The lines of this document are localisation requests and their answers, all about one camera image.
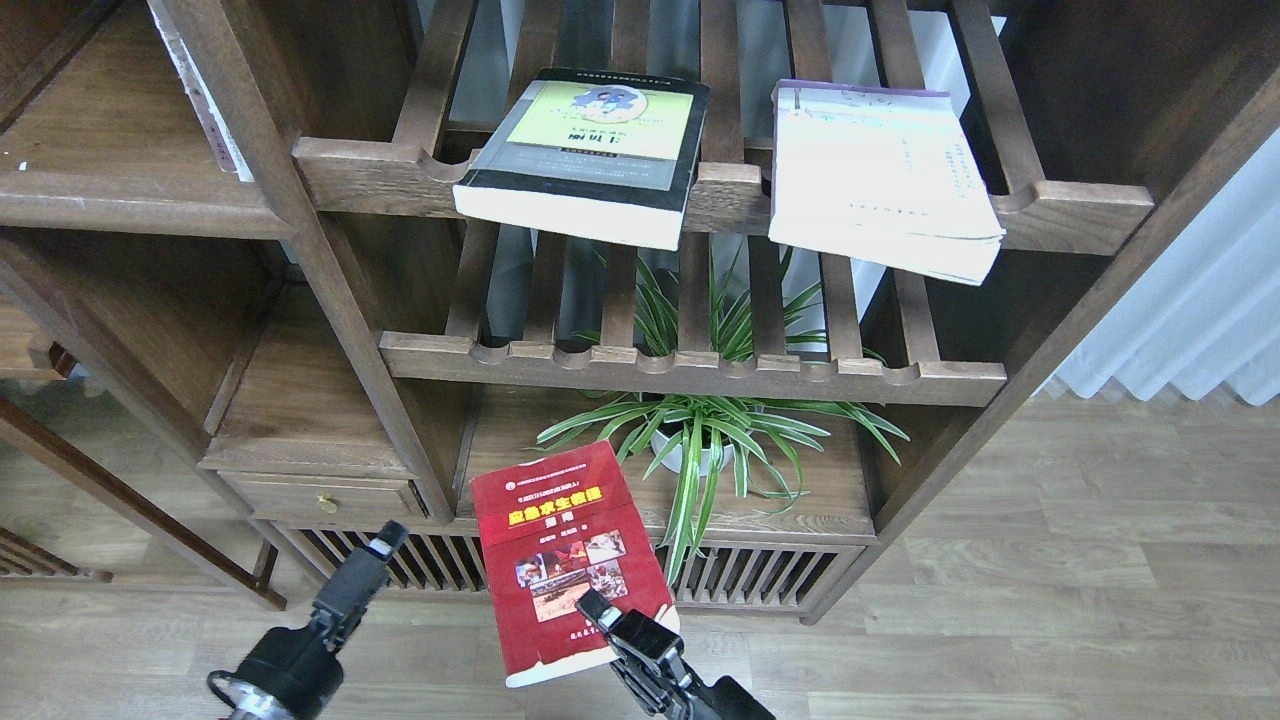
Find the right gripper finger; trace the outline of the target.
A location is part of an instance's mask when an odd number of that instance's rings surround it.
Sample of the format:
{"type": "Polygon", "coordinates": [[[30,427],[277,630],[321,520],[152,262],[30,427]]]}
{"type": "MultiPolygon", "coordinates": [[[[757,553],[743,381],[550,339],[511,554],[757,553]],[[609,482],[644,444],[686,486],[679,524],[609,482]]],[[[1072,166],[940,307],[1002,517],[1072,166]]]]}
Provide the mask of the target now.
{"type": "Polygon", "coordinates": [[[611,635],[623,618],[623,614],[594,588],[588,588],[576,601],[575,607],[596,632],[604,635],[611,635]]]}

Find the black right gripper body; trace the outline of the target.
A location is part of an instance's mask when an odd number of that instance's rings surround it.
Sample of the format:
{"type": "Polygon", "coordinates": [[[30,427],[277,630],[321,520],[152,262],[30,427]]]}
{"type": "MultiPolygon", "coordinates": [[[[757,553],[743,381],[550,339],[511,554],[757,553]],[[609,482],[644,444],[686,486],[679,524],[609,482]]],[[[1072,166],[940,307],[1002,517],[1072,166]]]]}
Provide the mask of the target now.
{"type": "Polygon", "coordinates": [[[617,655],[611,662],[640,707],[667,719],[773,719],[774,715],[724,675],[708,685],[684,661],[680,634],[636,610],[604,611],[604,635],[617,655]]]}

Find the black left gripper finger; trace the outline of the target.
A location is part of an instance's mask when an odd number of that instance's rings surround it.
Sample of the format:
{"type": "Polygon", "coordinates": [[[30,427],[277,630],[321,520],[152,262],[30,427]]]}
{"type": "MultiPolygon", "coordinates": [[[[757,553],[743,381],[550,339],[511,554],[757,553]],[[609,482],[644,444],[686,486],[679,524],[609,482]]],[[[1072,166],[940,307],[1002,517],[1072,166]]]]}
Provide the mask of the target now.
{"type": "Polygon", "coordinates": [[[408,534],[398,521],[387,521],[375,539],[353,551],[319,591],[312,629],[323,641],[349,639],[374,596],[389,582],[387,566],[408,534]]]}

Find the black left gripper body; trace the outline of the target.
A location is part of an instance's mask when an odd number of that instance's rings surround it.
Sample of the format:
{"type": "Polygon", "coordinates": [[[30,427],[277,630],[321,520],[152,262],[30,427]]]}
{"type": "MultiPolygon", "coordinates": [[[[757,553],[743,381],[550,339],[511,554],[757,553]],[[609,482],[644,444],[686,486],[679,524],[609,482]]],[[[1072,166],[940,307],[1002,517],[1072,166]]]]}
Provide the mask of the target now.
{"type": "Polygon", "coordinates": [[[207,688],[232,719],[315,719],[344,678],[337,660],[344,620],[316,601],[307,626],[269,629],[234,671],[211,671],[207,688]]]}

